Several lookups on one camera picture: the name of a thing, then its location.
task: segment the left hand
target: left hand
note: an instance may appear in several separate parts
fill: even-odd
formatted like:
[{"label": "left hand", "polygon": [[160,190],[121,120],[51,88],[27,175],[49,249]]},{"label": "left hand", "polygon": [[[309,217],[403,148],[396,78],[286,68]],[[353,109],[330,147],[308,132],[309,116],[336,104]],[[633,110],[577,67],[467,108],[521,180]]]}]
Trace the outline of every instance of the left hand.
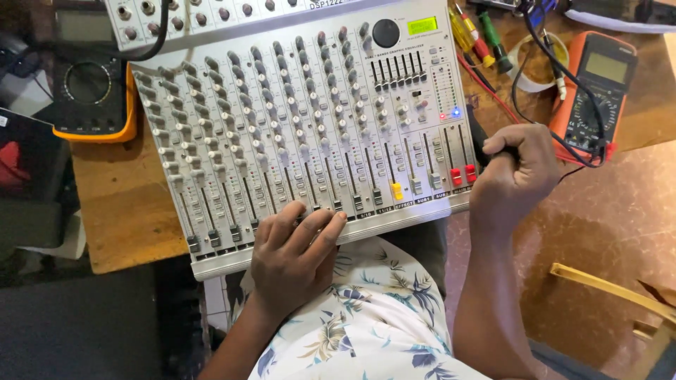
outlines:
[{"label": "left hand", "polygon": [[252,294],[269,313],[284,319],[314,299],[333,280],[333,267],[347,214],[320,209],[298,227],[296,218],[306,211],[300,201],[260,224],[253,245],[251,275],[256,284]]}]

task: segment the pants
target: pants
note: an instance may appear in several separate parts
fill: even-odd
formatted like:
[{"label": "pants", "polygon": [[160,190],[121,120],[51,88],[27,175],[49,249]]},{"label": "pants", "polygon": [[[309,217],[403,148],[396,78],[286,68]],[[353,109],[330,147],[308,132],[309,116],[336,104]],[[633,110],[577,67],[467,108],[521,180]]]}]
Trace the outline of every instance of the pants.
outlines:
[{"label": "pants", "polygon": [[[446,225],[446,219],[442,218],[379,235],[420,262],[437,284],[443,300],[446,299]],[[231,310],[235,300],[243,301],[239,284],[244,272],[225,276]]]}]

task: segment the wooden table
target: wooden table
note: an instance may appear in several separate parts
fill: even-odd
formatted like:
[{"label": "wooden table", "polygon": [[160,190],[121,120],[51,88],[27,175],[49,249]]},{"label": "wooden table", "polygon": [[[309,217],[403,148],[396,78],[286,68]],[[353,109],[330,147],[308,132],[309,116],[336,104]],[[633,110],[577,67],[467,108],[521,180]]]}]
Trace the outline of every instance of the wooden table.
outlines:
[{"label": "wooden table", "polygon": [[[491,14],[511,49],[527,33],[523,21],[510,14]],[[550,16],[547,30],[568,43],[590,27]],[[639,66],[628,95],[617,136],[619,151],[676,139],[676,80],[665,38],[660,35],[614,34],[638,48]],[[489,135],[512,124],[499,105],[463,70],[464,93],[476,107],[477,120]],[[538,51],[525,72],[546,79],[549,66]],[[494,70],[486,77],[508,104],[511,82]],[[519,105],[534,120],[547,123],[554,89],[536,95],[519,91]],[[82,203],[91,265],[96,273],[181,255],[187,250],[148,126],[129,143],[73,144],[73,165]]]}]

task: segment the audio mixer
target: audio mixer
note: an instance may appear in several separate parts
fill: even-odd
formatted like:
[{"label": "audio mixer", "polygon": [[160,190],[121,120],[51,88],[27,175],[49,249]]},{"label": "audio mixer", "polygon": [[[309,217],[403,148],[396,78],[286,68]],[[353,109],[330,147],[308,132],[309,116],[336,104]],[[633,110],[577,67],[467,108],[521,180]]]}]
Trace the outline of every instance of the audio mixer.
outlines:
[{"label": "audio mixer", "polygon": [[[153,43],[152,2],[107,1],[121,49]],[[347,213],[339,243],[467,209],[445,0],[244,1],[172,2],[164,49],[133,64],[198,280],[247,268],[294,199]]]}]

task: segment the white floral shirt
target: white floral shirt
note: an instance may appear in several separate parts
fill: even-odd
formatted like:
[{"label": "white floral shirt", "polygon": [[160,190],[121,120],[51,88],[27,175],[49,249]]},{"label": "white floral shirt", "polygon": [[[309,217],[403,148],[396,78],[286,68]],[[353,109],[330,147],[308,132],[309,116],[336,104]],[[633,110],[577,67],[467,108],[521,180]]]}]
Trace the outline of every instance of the white floral shirt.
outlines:
[{"label": "white floral shirt", "polygon": [[[437,285],[409,254],[373,237],[342,245],[333,272],[333,284],[279,329],[250,380],[488,379],[453,357]],[[249,273],[241,287],[246,300]]]}]

